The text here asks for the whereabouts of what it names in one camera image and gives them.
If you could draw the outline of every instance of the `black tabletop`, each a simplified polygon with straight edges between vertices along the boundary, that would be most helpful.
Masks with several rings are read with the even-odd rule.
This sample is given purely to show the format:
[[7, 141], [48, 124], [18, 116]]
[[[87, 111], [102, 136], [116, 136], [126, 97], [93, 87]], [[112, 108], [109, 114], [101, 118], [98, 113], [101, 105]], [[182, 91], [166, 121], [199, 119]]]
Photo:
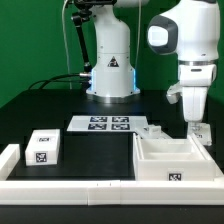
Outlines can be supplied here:
[[[208, 98], [204, 121], [211, 124], [213, 145], [207, 147], [224, 168], [224, 106]], [[87, 100], [78, 90], [25, 91], [0, 109], [0, 150], [21, 145], [21, 159], [9, 180], [134, 180], [132, 133], [70, 133], [73, 115], [146, 116], [172, 138], [186, 137], [181, 102], [170, 105], [164, 91], [143, 91], [126, 104]], [[58, 164], [26, 167], [24, 151], [35, 129], [60, 129]], [[223, 223], [222, 206], [1, 206], [3, 223]]]

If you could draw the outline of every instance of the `cable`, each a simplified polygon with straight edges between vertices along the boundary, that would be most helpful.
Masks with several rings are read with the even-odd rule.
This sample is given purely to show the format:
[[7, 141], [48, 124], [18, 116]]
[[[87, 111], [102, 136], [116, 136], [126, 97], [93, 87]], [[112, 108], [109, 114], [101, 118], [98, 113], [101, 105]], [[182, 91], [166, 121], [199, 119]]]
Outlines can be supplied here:
[[137, 70], [138, 57], [139, 57], [139, 46], [140, 46], [140, 38], [141, 38], [141, 17], [142, 17], [142, 1], [139, 0], [138, 42], [137, 42], [137, 52], [136, 52], [136, 59], [135, 59], [135, 70]]
[[[31, 90], [33, 86], [39, 84], [39, 83], [42, 83], [42, 82], [47, 82], [49, 80], [40, 80], [40, 81], [37, 81], [35, 83], [33, 83], [32, 85], [30, 85], [30, 87], [28, 88], [28, 90]], [[68, 83], [68, 82], [72, 82], [72, 83], [86, 83], [87, 81], [62, 81], [62, 80], [52, 80], [50, 81], [49, 83], [52, 83], [52, 82], [65, 82], [65, 83]]]
[[69, 56], [69, 51], [68, 51], [66, 27], [65, 27], [65, 8], [66, 8], [69, 1], [70, 0], [66, 0], [64, 2], [63, 8], [62, 8], [62, 28], [63, 28], [63, 37], [64, 37], [64, 45], [65, 45], [65, 53], [66, 53], [68, 74], [71, 73], [71, 68], [70, 68], [70, 56]]
[[76, 73], [76, 74], [66, 74], [66, 75], [59, 75], [59, 76], [55, 76], [49, 80], [47, 80], [46, 82], [44, 82], [39, 89], [43, 89], [48, 83], [54, 81], [54, 80], [58, 80], [58, 79], [64, 79], [64, 78], [71, 78], [71, 77], [79, 77], [79, 74]]

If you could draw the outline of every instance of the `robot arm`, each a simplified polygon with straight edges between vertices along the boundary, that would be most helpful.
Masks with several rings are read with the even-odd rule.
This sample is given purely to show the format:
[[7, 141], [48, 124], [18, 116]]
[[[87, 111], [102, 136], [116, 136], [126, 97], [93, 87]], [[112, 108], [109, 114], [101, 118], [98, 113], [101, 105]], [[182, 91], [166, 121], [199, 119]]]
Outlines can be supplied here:
[[182, 95], [184, 119], [193, 129], [200, 129], [207, 92], [216, 78], [219, 37], [217, 0], [181, 0], [149, 24], [151, 49], [162, 55], [178, 55], [179, 83], [170, 87], [167, 98], [176, 103]]
[[[135, 70], [130, 64], [130, 29], [113, 13], [115, 7], [136, 7], [149, 0], [75, 0], [79, 8], [73, 14], [73, 22], [79, 34], [85, 71], [91, 72], [91, 87], [87, 97], [104, 103], [123, 103], [139, 95]], [[90, 17], [96, 29], [97, 63], [89, 66], [81, 23]]]

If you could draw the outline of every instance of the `warning label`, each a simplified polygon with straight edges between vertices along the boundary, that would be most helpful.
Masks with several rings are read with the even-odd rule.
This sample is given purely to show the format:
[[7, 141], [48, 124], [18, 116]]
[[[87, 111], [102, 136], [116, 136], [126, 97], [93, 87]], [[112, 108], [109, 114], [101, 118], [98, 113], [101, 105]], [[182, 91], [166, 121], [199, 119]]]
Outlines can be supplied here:
[[108, 67], [119, 67], [119, 64], [117, 63], [117, 60], [115, 57], [111, 59], [110, 63], [108, 64]]

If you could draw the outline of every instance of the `background wall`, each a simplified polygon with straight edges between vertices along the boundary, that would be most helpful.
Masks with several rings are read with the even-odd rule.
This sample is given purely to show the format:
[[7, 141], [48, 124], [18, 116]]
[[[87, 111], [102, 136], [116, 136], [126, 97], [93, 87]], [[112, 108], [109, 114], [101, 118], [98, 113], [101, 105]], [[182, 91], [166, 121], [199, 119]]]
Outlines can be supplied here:
[[[143, 8], [142, 36], [138, 65], [138, 87], [164, 89], [177, 82], [177, 56], [155, 55], [147, 46], [146, 30], [151, 18], [175, 6], [178, 0], [150, 0]], [[224, 24], [224, 1], [219, 0], [221, 24]], [[66, 74], [61, 10], [63, 0], [1, 0], [0, 3], [0, 107], [26, 90], [33, 82]], [[72, 72], [82, 71], [81, 52], [75, 28], [70, 20], [76, 9], [66, 10], [66, 27], [71, 54]], [[138, 9], [116, 9], [118, 18], [131, 29], [131, 62], [135, 66]], [[84, 24], [90, 60], [96, 62], [95, 29], [92, 22]], [[218, 78], [209, 94], [224, 103], [224, 28], [219, 43]], [[52, 84], [50, 88], [69, 88]]]

